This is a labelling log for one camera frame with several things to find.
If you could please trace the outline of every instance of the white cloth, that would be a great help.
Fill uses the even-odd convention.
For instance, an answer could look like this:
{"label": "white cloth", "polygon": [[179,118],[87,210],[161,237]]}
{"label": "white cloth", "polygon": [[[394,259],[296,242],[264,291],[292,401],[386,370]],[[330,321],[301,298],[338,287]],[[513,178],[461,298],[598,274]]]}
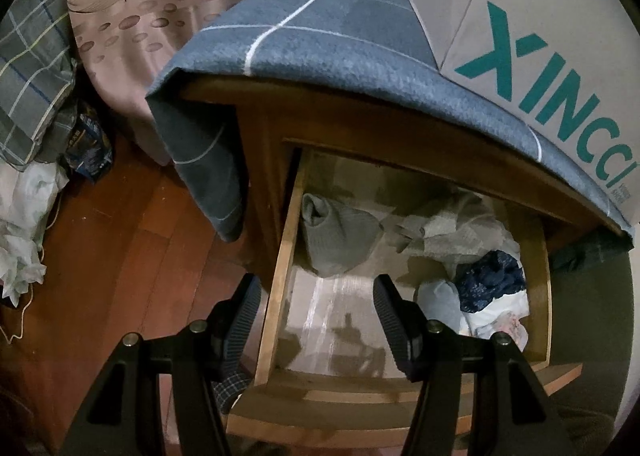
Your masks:
{"label": "white cloth", "polygon": [[491,335],[498,331],[507,333],[520,351],[524,351],[529,341],[529,334],[525,327],[520,324],[520,321],[510,311],[501,313],[498,318],[491,324],[478,328],[475,336],[479,339],[490,339]]}
{"label": "white cloth", "polygon": [[529,298],[527,298],[527,291],[522,290],[513,295],[503,295],[491,301],[483,310],[476,313],[463,313],[463,315],[469,324],[471,334],[476,336],[476,332],[480,328],[488,326],[505,312],[513,313],[518,319],[529,315]]}
{"label": "white cloth", "polygon": [[476,194],[459,189],[431,201],[396,226],[399,251],[440,261],[450,279],[459,264],[476,262],[501,250],[520,263],[520,245]]}
{"label": "white cloth", "polygon": [[31,163],[18,172],[0,160],[0,279],[2,298],[18,306],[29,284],[42,283],[38,259],[47,216],[68,179],[55,163]]}
{"label": "white cloth", "polygon": [[436,319],[460,335],[469,335],[455,285],[447,280],[423,282],[418,288],[415,302],[428,319]]}

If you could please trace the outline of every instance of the open drawer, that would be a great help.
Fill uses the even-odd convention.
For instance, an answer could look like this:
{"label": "open drawer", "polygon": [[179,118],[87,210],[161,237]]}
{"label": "open drawer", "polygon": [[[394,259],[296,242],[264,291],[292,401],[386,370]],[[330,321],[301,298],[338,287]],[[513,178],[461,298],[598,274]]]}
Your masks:
{"label": "open drawer", "polygon": [[[372,302],[373,278],[388,273],[412,299],[424,280],[445,275],[440,263],[399,254],[381,239],[370,258],[344,276],[321,279],[306,268],[298,240],[305,192],[342,200],[386,219],[415,208],[442,181],[422,173],[305,150],[292,190],[266,311],[254,384],[232,408],[230,434],[280,444],[370,448],[404,443],[420,383],[396,368]],[[516,242],[527,280],[530,316],[524,351],[547,392],[581,372],[550,366],[551,291],[538,217],[486,198]],[[472,375],[464,375],[458,433],[471,426]]]}

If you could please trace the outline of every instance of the metal screw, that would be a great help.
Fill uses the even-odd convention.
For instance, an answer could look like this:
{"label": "metal screw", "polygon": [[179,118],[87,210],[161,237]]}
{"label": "metal screw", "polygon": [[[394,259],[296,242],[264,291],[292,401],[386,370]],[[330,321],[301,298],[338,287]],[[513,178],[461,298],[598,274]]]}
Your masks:
{"label": "metal screw", "polygon": [[127,333],[122,338],[122,343],[130,348],[131,346],[138,344],[138,340],[140,340],[140,337],[137,333]]}
{"label": "metal screw", "polygon": [[429,333],[442,333],[444,330],[444,326],[442,322],[436,320],[427,321],[427,331]]}
{"label": "metal screw", "polygon": [[500,346],[508,346],[511,344],[512,339],[508,333],[504,333],[504,331],[498,331],[495,335],[495,341],[500,344]]}
{"label": "metal screw", "polygon": [[189,324],[189,329],[193,333],[202,333],[203,331],[207,330],[207,321],[204,321],[202,319],[193,321],[191,324]]}

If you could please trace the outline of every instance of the cardboard box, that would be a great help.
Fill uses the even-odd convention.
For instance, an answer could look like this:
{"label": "cardboard box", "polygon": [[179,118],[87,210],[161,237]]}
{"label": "cardboard box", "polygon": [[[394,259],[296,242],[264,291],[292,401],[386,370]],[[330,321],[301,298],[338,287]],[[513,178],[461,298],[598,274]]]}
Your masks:
{"label": "cardboard box", "polygon": [[640,221],[640,35],[619,0],[411,0],[441,74],[556,144]]}

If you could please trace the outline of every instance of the black clamp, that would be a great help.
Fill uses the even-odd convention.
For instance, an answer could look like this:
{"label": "black clamp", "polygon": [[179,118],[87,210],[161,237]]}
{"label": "black clamp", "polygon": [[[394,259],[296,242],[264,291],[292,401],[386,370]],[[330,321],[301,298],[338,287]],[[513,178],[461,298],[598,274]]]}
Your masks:
{"label": "black clamp", "polygon": [[125,335],[82,402],[59,455],[163,455],[158,375],[169,374],[183,456],[230,456],[211,382],[238,370],[258,306],[260,281],[246,274],[231,299],[177,335]]}
{"label": "black clamp", "polygon": [[463,373],[474,373],[469,456],[572,456],[574,448],[545,389],[511,337],[458,335],[427,320],[380,275],[373,300],[398,369],[423,382],[402,456],[453,451]]}

